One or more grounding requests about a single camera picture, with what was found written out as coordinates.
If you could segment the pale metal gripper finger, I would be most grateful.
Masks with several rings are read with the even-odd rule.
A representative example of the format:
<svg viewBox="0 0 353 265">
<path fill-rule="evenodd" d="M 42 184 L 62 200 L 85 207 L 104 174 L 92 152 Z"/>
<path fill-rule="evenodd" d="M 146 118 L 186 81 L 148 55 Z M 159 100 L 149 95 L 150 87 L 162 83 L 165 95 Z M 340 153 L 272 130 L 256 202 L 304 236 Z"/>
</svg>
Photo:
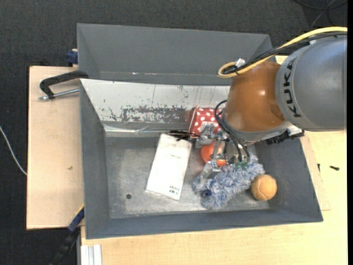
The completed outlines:
<svg viewBox="0 0 353 265">
<path fill-rule="evenodd" d="M 197 177 L 199 183 L 205 183 L 215 172 L 214 164 L 208 162 L 204 165 L 201 173 Z"/>
<path fill-rule="evenodd" d="M 212 165 L 209 165 L 207 169 L 207 179 L 213 179 L 220 172 L 221 172 L 221 168 L 215 168 Z"/>
</svg>

